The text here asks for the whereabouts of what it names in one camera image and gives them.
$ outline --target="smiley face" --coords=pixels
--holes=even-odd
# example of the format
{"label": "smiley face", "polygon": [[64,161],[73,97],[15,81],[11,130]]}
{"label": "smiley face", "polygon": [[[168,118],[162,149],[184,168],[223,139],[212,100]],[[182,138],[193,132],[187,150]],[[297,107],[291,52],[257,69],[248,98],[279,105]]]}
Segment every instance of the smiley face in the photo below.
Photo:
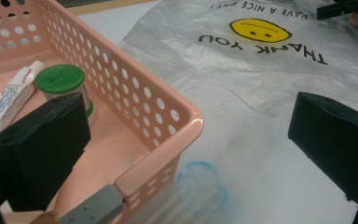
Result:
{"label": "smiley face", "polygon": [[281,26],[254,18],[233,21],[229,26],[237,35],[261,42],[276,43],[292,36]]}

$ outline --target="pink plastic basket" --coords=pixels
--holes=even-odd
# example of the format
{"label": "pink plastic basket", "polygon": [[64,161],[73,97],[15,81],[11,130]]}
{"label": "pink plastic basket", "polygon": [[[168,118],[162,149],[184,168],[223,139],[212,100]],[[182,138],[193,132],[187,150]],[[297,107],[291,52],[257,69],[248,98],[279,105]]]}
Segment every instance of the pink plastic basket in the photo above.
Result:
{"label": "pink plastic basket", "polygon": [[[36,60],[83,68],[97,112],[54,210],[63,216],[112,184],[124,205],[113,223],[124,222],[172,180],[180,154],[202,131],[202,114],[54,0],[0,0],[0,91]],[[36,91],[18,118],[45,102]]]}

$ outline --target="plastic bag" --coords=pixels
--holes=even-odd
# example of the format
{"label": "plastic bag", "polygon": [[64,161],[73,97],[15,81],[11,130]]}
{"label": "plastic bag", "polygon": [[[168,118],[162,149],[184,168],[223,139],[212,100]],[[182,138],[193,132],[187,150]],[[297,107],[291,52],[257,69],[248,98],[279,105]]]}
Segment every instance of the plastic bag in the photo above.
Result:
{"label": "plastic bag", "polygon": [[316,21],[331,3],[163,0],[137,22],[123,49],[196,103],[205,128],[133,222],[352,223],[357,204],[287,138],[299,91],[358,110],[358,26]]}

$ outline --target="white tube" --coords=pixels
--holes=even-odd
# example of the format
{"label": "white tube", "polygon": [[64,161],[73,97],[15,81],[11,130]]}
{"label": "white tube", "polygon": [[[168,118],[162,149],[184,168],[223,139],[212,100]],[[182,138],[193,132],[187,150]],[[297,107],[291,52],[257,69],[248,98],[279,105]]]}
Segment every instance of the white tube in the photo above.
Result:
{"label": "white tube", "polygon": [[19,111],[34,92],[34,78],[44,68],[36,61],[23,67],[6,85],[0,94],[0,132],[19,114]]}

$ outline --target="green bottle cap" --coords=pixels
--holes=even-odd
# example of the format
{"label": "green bottle cap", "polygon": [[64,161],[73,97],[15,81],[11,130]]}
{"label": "green bottle cap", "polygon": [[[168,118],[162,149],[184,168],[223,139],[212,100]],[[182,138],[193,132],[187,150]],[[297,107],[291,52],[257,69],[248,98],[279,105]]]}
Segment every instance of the green bottle cap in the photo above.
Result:
{"label": "green bottle cap", "polygon": [[84,82],[81,68],[71,64],[58,64],[41,71],[35,78],[36,87],[50,94],[65,94],[76,90]]}

